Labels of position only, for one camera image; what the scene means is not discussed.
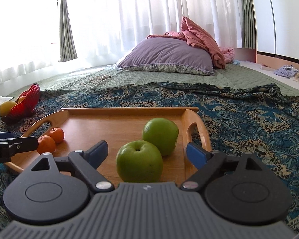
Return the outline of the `small tangerine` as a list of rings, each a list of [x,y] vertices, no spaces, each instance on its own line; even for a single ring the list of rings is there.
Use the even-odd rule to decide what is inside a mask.
[[[53,138],[51,138],[48,135],[43,135],[38,139],[38,148],[36,149],[36,151],[39,154],[43,154],[46,152],[49,153],[54,153],[55,149],[56,149],[56,143],[53,140]]]
[[[63,142],[65,134],[64,131],[60,127],[53,128],[49,131],[48,134],[56,144],[60,144]]]

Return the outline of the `red glass fruit bowl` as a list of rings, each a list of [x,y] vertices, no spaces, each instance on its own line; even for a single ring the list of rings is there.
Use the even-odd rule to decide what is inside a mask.
[[[31,117],[35,113],[35,107],[40,99],[40,86],[38,83],[33,84],[30,88],[20,94],[21,96],[26,96],[22,103],[17,103],[10,113],[1,117],[1,120],[6,124],[13,124],[20,121],[23,118]]]

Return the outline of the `yellow fruit in bowl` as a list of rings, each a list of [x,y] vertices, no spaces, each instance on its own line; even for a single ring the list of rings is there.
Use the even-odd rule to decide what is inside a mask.
[[[2,103],[0,105],[0,116],[1,117],[7,116],[10,113],[11,109],[16,105],[17,105],[17,103],[15,101],[11,101],[11,100],[5,101],[4,103]]]

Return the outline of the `wooden serving tray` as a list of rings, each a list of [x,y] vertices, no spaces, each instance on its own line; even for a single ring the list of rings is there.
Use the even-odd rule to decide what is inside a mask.
[[[140,140],[145,124],[153,118],[166,118],[175,122],[179,129],[176,148],[164,157],[160,180],[181,184],[196,172],[186,157],[186,147],[192,141],[194,129],[198,130],[202,147],[211,151],[209,133],[196,107],[149,107],[149,108],[67,108],[49,114],[28,128],[22,136],[32,136],[44,123],[52,128],[60,127],[65,140],[57,145],[55,156],[63,157],[75,149],[87,150],[105,140],[108,156],[98,167],[98,172],[115,186],[122,182],[117,174],[116,154],[124,144]]]

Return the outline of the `orange fruit in bowl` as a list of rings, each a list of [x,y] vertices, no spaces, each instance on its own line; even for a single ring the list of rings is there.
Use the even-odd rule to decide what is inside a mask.
[[[19,99],[18,99],[18,103],[22,103],[23,100],[26,98],[26,96],[21,96]]]

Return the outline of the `near green apple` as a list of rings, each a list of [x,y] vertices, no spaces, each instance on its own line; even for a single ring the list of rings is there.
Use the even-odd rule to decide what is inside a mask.
[[[163,159],[158,148],[150,142],[137,140],[123,145],[116,156],[119,177],[124,182],[159,182]]]

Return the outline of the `green apple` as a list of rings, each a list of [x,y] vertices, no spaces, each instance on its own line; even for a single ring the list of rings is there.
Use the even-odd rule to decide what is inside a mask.
[[[171,155],[176,147],[179,129],[166,118],[153,118],[148,121],[142,131],[142,140],[154,144],[162,156]]]
[[[163,159],[158,148],[150,142],[137,140],[123,145],[116,156],[119,177],[124,182],[159,182]]]

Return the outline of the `far green apple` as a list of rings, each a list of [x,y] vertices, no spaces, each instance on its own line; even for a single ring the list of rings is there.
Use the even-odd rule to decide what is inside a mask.
[[[154,144],[162,156],[171,155],[176,147],[179,129],[166,118],[153,118],[148,121],[142,131],[142,140]]]

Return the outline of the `green quilted bedspread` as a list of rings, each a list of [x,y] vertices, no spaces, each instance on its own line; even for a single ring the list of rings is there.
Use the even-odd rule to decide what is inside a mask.
[[[114,65],[90,68],[67,74],[60,74],[39,81],[42,91],[51,90],[101,90],[128,84],[147,83],[206,83],[233,89],[251,88],[275,83],[283,95],[299,96],[299,82],[280,77],[272,71],[261,70],[258,64],[243,62],[242,65],[227,64],[224,70],[215,70],[214,75],[201,76],[181,73],[143,72],[120,70]]]

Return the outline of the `grey curtain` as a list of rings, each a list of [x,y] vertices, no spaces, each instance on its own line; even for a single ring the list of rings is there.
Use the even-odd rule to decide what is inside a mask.
[[[74,45],[71,22],[68,13],[67,0],[60,0],[59,38],[60,62],[67,62],[77,59],[77,52]]]
[[[252,0],[241,0],[242,2],[242,47],[256,49],[256,22]]]

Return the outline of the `purple pillow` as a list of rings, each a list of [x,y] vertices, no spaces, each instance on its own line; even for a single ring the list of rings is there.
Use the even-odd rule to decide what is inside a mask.
[[[129,71],[214,75],[210,54],[173,38],[149,38],[141,41],[118,64]]]

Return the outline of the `lavender cloth on floor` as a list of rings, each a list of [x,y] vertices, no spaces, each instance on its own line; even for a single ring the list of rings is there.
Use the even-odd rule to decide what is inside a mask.
[[[296,69],[292,65],[283,65],[282,67],[274,71],[274,74],[285,78],[294,77],[297,73],[298,73],[298,69]]]

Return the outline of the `pink blanket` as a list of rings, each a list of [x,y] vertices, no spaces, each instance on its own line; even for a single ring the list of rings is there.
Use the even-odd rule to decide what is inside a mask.
[[[183,16],[179,32],[169,31],[163,35],[150,34],[149,38],[173,38],[182,40],[192,48],[203,49],[209,53],[212,63],[216,68],[224,69],[226,64],[234,60],[235,50],[228,47],[220,47],[215,39],[203,28]]]

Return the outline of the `grey right curtain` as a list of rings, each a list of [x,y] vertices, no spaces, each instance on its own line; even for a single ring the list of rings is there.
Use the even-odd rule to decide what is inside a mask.
[[[242,2],[242,47],[256,49],[256,22],[252,0],[241,0]]]

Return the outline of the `white wardrobe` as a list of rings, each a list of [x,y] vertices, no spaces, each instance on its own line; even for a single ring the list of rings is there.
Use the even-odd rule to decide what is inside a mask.
[[[299,60],[299,0],[253,0],[257,51]]]

